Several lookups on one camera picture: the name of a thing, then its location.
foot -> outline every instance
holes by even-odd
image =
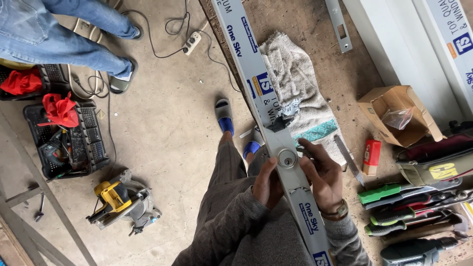
[[[139,41],[143,38],[143,29],[139,25],[135,25],[135,30],[137,32],[136,36],[132,40]]]
[[[255,154],[256,151],[263,146],[264,140],[263,136],[261,136],[260,129],[258,126],[255,126],[250,133],[250,142],[248,142],[243,149],[243,159],[246,160],[246,157],[249,153]]]
[[[229,131],[233,137],[235,130],[233,128],[232,108],[227,98],[220,99],[215,103],[215,117],[222,132]]]
[[[130,59],[130,62],[131,62],[131,72],[127,77],[122,77],[122,78],[117,78],[113,76],[109,77],[110,92],[114,94],[123,94],[128,90],[128,88],[130,87],[131,81],[133,80],[133,77],[135,76],[135,73],[138,70],[138,64],[132,59]]]

tool bag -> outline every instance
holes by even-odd
[[[415,186],[473,175],[473,137],[463,131],[439,142],[423,139],[407,149],[396,147],[394,158]]]

metal scraper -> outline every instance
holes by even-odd
[[[358,170],[358,167],[356,166],[355,162],[351,158],[350,153],[347,150],[347,147],[345,147],[345,144],[343,144],[342,139],[338,135],[335,135],[335,142],[337,142],[338,148],[340,149],[343,157],[347,161],[348,167],[350,167],[351,171],[355,175],[356,180],[358,180],[358,182],[360,182],[360,184],[363,187],[365,187],[365,183],[363,183],[362,174],[360,173],[360,171]]]

person in jeans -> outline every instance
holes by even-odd
[[[309,254],[288,203],[282,197],[283,190],[274,171],[278,160],[268,157],[261,134],[253,130],[252,140],[243,149],[248,163],[246,171],[232,141],[230,102],[217,101],[215,113],[223,132],[215,168],[199,208],[194,239],[172,265],[328,266],[328,261],[315,263],[315,258]],[[346,201],[342,199],[342,168],[322,145],[305,139],[298,141],[315,159],[304,156],[299,165],[312,184],[313,196],[324,220],[319,225],[324,224],[327,231],[334,263],[372,266]]]
[[[113,93],[125,92],[136,63],[61,26],[53,14],[81,18],[123,39],[141,38],[139,27],[101,0],[0,0],[0,58],[88,66],[108,73]]]

sleeve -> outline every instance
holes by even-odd
[[[181,251],[173,266],[218,265],[250,228],[269,213],[251,192],[238,194],[214,219],[196,232],[191,245]]]
[[[361,245],[358,229],[351,220],[350,214],[340,221],[324,218],[327,237],[332,246],[332,255],[337,265],[372,266],[373,263]]]

